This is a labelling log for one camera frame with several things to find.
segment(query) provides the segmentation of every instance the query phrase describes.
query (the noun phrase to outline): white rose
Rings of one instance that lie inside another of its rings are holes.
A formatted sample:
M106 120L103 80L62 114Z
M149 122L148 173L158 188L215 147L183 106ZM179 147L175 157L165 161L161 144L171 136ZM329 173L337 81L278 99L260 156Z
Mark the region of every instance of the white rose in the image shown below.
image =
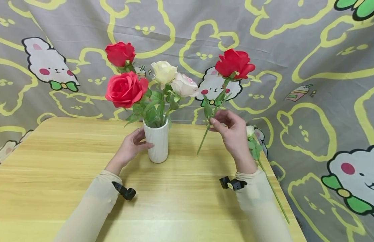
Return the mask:
M254 134L254 126L247 126L246 127L246 133L247 133L247 137L250 138L253 136Z
M184 74L177 73L171 82L171 87L181 97L196 97L198 95L198 85Z
M158 61L151 64L155 72L155 80L160 83L161 89L164 89L165 84L169 84L175 79L177 74L177 67L171 66L167 61Z

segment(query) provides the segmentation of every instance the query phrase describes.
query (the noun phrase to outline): white vase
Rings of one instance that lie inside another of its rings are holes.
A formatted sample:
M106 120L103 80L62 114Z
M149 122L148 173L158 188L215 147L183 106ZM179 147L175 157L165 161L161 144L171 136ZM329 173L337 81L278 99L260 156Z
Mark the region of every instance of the white vase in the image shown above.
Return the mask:
M164 162L168 157L168 119L160 128L151 128L143 123L147 142L154 144L154 147L148 150L149 159L154 163Z

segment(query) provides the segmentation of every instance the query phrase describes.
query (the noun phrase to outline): gray backdrop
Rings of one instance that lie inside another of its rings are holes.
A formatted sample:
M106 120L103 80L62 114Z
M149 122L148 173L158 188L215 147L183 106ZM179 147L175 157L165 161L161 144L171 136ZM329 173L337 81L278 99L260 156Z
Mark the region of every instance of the gray backdrop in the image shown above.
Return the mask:
M225 108L259 128L307 240L374 241L374 0L1 0L0 163L49 117L129 115L104 98L118 41L149 79L161 60L200 83L248 52ZM174 122L203 124L201 101L183 104Z

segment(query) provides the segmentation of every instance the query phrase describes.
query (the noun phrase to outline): forearm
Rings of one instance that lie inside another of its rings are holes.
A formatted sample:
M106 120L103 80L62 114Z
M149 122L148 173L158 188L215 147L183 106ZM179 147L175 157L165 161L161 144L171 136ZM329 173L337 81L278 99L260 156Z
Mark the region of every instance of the forearm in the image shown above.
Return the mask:
M244 152L233 155L237 172L244 174L253 174L257 171L257 165L250 154L249 149Z
M54 242L94 242L118 198L112 181L121 179L109 171L96 176L80 204L54 238Z
M247 182L244 188L236 191L236 196L250 221L255 241L291 242L287 223L276 206L266 174L261 170L253 174L238 172L236 179Z

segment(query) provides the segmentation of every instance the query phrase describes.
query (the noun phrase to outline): pale pink rose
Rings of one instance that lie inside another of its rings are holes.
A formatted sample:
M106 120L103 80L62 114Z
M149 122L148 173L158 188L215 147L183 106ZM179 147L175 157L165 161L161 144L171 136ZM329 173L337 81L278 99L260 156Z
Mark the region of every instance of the pale pink rose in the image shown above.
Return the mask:
M177 73L171 82L171 87L181 97L196 97L198 95L198 85L184 74Z

